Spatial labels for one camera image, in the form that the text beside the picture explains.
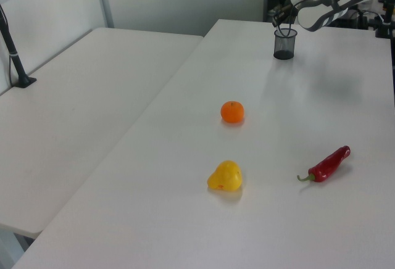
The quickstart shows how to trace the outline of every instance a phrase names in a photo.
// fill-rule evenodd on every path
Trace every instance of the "white table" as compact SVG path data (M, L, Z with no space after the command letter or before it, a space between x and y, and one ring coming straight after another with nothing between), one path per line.
M0 228L37 237L202 40L100 28L0 97Z
M15 269L392 268L389 41L297 30L279 61L271 24L220 20ZM296 179L345 144L328 181ZM242 190L209 191L226 159Z

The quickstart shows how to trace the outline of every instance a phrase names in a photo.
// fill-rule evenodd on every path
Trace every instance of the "orange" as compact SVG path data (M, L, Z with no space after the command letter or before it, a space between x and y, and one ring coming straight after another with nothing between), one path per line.
M244 118L244 107L240 102L228 101L221 108L221 116L228 123L241 122Z

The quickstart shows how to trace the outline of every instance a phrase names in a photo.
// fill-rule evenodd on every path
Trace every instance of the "chili pepper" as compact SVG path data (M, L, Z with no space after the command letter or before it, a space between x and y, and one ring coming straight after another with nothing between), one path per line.
M315 167L309 169L309 176L307 178L301 179L299 175L297 176L299 181L316 181L321 183L329 178L336 169L338 169L340 163L350 156L350 148L348 146L341 147L332 155L329 155L323 161L318 163Z

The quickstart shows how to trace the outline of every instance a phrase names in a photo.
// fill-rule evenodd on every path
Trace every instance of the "pear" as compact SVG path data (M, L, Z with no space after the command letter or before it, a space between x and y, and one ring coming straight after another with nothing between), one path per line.
M210 189L235 191L243 182L241 169L234 161L224 161L207 180Z

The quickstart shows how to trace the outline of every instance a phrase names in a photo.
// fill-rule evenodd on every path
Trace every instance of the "black mesh cup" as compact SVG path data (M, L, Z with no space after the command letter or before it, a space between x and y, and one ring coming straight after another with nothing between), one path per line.
M296 30L289 30L289 28L282 28L283 36L278 30L274 32L276 36L274 42L274 54L277 59L286 60L294 57Z

